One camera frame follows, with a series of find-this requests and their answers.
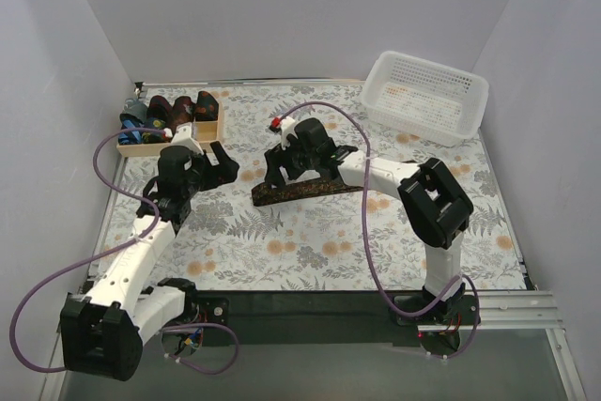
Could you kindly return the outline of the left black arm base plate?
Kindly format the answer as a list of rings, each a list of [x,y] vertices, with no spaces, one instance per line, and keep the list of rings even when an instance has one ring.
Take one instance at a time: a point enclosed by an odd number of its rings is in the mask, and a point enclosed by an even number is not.
[[[193,301],[200,322],[226,326],[229,317],[229,299],[223,297],[201,297]]]

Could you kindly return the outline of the black tie with gold keys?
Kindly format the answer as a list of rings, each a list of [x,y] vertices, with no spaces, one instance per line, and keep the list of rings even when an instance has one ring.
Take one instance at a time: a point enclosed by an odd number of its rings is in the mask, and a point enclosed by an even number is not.
[[[361,190],[361,186],[350,186],[342,181],[323,177],[285,184],[283,187],[275,187],[263,182],[252,188],[252,202],[255,207],[264,207],[327,195],[355,193]]]

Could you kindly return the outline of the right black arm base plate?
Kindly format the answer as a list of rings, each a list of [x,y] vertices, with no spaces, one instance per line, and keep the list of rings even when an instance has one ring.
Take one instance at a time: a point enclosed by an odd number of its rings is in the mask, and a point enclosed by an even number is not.
[[[420,296],[395,296],[393,298],[394,305],[406,312],[415,312],[425,308],[427,301]],[[480,316],[475,312],[475,298],[471,295],[463,296],[458,301],[440,301],[435,307],[427,313],[416,316],[407,317],[400,316],[392,308],[388,308],[388,313],[393,322],[400,325],[415,324],[415,325],[445,325],[460,324],[472,326],[480,324]]]

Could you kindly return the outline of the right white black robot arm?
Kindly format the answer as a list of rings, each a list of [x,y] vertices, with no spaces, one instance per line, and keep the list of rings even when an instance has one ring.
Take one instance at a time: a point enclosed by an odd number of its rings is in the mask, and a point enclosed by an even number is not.
[[[316,118],[276,117],[270,130],[280,142],[265,153],[265,182],[271,203],[321,196],[324,185],[374,190],[400,200],[415,235],[423,242],[426,276],[421,295],[402,303],[386,298],[404,319],[429,317],[446,323],[456,316],[465,291],[461,245],[473,204],[439,159],[425,163],[373,158],[368,151],[338,146]]]

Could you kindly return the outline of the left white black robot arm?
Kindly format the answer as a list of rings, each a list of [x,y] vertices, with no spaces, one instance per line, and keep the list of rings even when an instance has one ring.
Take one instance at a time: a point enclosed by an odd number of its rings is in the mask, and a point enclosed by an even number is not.
[[[200,314],[194,283],[167,279],[143,293],[145,282],[175,240],[200,192],[232,183],[239,165],[220,142],[210,145],[216,162],[198,148],[164,148],[158,170],[142,190],[131,245],[119,251],[100,280],[82,297],[70,297],[60,313],[63,360],[72,372],[126,381],[144,345],[168,324],[188,326]]]

